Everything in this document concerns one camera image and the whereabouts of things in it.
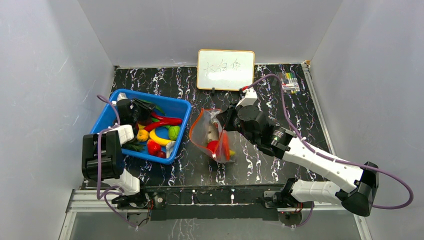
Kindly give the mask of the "green toy cucumber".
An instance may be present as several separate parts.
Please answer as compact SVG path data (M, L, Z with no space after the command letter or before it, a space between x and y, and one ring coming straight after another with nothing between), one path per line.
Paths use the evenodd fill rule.
M165 111L162 109L162 107L160 107L159 105L157 105L156 103L153 103L151 101L147 101L147 100L140 100L142 103L149 105L150 107L154 107L154 109L156 111L159 111L161 114L163 114L164 116L166 116L167 114L165 113Z

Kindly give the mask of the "orange toy carrot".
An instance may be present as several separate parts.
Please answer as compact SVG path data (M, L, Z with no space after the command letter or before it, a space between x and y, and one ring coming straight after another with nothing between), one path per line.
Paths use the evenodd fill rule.
M230 161L230 146L229 146L229 138L228 134L225 130L222 131L220 135L220 153L222 155L222 159L226 162Z

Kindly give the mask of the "grey toy fish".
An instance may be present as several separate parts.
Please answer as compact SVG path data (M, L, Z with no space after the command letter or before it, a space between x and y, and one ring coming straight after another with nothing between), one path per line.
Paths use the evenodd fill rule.
M207 128L206 143L214 140L219 140L219 127L217 122L211 121Z

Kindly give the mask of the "clear orange zip bag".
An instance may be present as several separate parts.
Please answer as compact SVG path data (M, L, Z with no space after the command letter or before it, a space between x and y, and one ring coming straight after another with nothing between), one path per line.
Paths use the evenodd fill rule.
M219 108L202 109L189 130L190 141L210 159L226 164L233 161L228 133L218 121Z

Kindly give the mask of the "red toy apple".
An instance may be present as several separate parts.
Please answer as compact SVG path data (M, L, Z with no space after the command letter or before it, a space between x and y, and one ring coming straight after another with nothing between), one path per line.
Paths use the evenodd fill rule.
M211 151L213 154L218 154L219 153L219 141L218 140L212 140L210 141L206 148Z

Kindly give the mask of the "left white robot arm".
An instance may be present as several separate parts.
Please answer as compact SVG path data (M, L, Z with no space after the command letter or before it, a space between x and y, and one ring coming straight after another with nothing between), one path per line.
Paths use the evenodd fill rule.
M98 200L107 200L107 196L112 194L116 196L112 203L119 207L153 207L154 200L144 183L129 173L124 166L122 147L135 140L136 119L132 116L131 101L121 98L112 102L102 95L97 98L112 109L116 119L112 125L99 132L83 136L83 177L96 181Z

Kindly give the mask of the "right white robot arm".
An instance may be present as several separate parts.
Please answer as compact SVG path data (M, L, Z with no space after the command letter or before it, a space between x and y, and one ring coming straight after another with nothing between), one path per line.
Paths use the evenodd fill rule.
M341 205L349 212L368 217L378 189L377 165L365 167L325 159L318 148L304 146L295 133L269 119L254 105L230 106L219 113L217 121L228 132L237 131L262 153L303 166L326 178L304 181L290 178L280 192L264 192L267 208L295 207L305 202Z

